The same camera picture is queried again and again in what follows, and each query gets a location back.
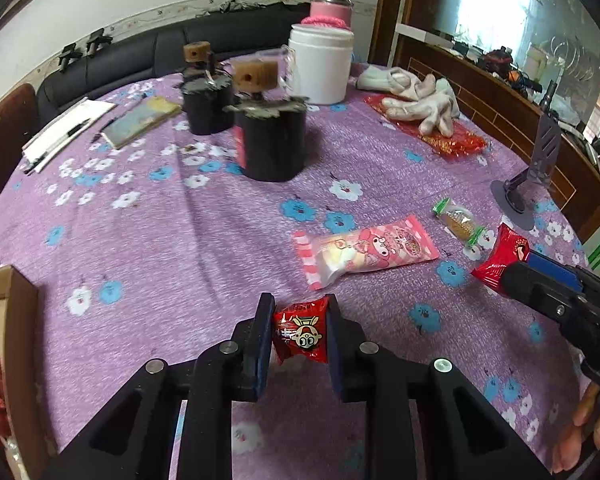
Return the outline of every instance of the purple tablecloth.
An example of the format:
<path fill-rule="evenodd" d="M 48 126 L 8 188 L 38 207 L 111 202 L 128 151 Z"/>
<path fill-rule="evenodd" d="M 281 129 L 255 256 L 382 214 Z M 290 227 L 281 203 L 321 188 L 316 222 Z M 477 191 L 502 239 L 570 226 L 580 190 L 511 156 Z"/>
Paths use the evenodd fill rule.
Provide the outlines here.
<path fill-rule="evenodd" d="M 112 92 L 103 99 L 120 106 L 109 116 L 139 92 L 179 101 L 179 78 Z M 488 226 L 480 242 L 488 249 L 502 219 L 489 184 L 524 165 L 496 140 L 484 156 L 447 162 L 385 122 L 365 95 L 350 88 L 342 104 L 310 107 L 307 168 L 284 184 L 241 175 L 232 135 L 194 138 L 184 114 L 119 151 L 91 143 L 95 126 L 40 174 L 13 174 L 0 196 L 0 265 L 14 264 L 41 291 L 38 375 L 59 447 L 148 359 L 189 360 L 228 338 L 261 292 L 278 304 L 319 297 L 308 290 L 292 232 L 328 234 L 414 213 L 439 260 L 352 274 L 325 292 L 399 356 L 451 359 L 546 459 L 578 400 L 568 346 L 551 322 L 473 278 L 480 254 L 464 251 L 431 215 L 451 195 Z M 339 180 L 358 186 L 341 192 Z M 537 228 L 522 234 L 552 258 L 583 264 L 548 193 L 524 193 Z M 234 478 L 358 478 L 363 417 L 363 406 L 338 403 L 325 366 L 301 357 L 272 364 L 261 401 L 234 405 Z"/>

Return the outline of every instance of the black leather sofa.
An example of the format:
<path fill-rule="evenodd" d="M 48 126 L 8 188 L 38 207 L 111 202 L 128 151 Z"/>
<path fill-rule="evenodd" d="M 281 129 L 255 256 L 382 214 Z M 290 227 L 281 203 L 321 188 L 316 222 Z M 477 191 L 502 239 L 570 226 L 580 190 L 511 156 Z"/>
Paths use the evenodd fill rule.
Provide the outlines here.
<path fill-rule="evenodd" d="M 44 79 L 36 93 L 39 128 L 84 96 L 95 99 L 125 84 L 177 72 L 184 65 L 184 44 L 209 41 L 217 60 L 276 48 L 288 40 L 291 25 L 308 14 L 309 4 L 282 3 L 215 12 L 104 46 Z"/>

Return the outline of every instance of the notebook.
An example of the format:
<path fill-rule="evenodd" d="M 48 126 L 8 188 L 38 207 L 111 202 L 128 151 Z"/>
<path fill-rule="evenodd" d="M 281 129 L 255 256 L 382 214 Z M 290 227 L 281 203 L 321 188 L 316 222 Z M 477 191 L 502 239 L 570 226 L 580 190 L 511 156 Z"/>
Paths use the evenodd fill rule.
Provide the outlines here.
<path fill-rule="evenodd" d="M 118 149 L 167 118 L 179 114 L 180 110 L 180 105 L 164 97 L 149 97 L 104 128 L 102 136 Z"/>
<path fill-rule="evenodd" d="M 78 101 L 60 116 L 53 119 L 29 142 L 22 147 L 22 153 L 31 163 L 44 158 L 34 168 L 39 173 L 58 153 L 84 130 L 111 110 L 115 104 L 104 101 L 90 101 L 86 98 Z M 87 121 L 83 127 L 70 137 L 67 133 L 78 124 Z"/>

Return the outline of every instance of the pink snack package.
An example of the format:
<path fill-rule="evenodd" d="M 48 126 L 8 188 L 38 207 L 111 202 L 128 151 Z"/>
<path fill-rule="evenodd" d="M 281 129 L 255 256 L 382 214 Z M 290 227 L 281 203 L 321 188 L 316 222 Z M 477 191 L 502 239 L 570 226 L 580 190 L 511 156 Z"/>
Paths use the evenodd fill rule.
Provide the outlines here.
<path fill-rule="evenodd" d="M 349 233 L 309 237 L 293 234 L 296 252 L 311 290 L 335 282 L 346 272 L 369 272 L 440 257 L 414 215 L 387 225 Z"/>

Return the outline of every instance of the black cylinder container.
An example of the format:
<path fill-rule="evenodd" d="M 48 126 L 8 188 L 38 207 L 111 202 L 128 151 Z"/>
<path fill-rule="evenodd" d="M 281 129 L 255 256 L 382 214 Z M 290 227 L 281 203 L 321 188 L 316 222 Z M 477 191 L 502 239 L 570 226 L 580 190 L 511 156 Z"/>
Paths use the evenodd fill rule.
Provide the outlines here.
<path fill-rule="evenodd" d="M 181 87 L 182 109 L 189 119 L 189 129 L 194 135 L 211 135 L 229 129 L 234 123 L 231 112 L 222 110 L 234 103 L 231 78 L 225 74 L 213 76 L 214 82 L 202 76 Z"/>
<path fill-rule="evenodd" d="M 238 164 L 253 180 L 286 182 L 304 168 L 306 106 L 259 117 L 235 112 L 234 136 Z"/>

